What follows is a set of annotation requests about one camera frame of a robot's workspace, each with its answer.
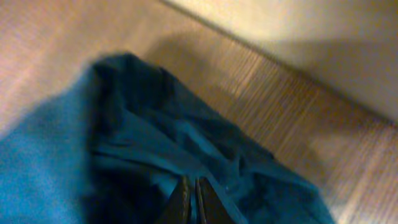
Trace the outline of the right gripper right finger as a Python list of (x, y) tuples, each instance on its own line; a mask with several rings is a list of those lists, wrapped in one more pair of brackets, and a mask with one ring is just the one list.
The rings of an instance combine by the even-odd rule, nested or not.
[(195, 195), (198, 224), (235, 224), (207, 178), (195, 181)]

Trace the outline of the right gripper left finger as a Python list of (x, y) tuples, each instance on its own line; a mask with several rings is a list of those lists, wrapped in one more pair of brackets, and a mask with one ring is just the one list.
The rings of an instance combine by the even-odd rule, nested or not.
[(189, 182), (186, 177), (182, 177), (155, 224), (189, 224), (191, 211)]

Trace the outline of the navy blue shorts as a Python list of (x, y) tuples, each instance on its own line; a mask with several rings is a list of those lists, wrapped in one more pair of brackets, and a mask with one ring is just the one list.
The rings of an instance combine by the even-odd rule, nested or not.
[(132, 54), (102, 58), (1, 138), (2, 223), (155, 223), (182, 177), (235, 223), (332, 223), (318, 189)]

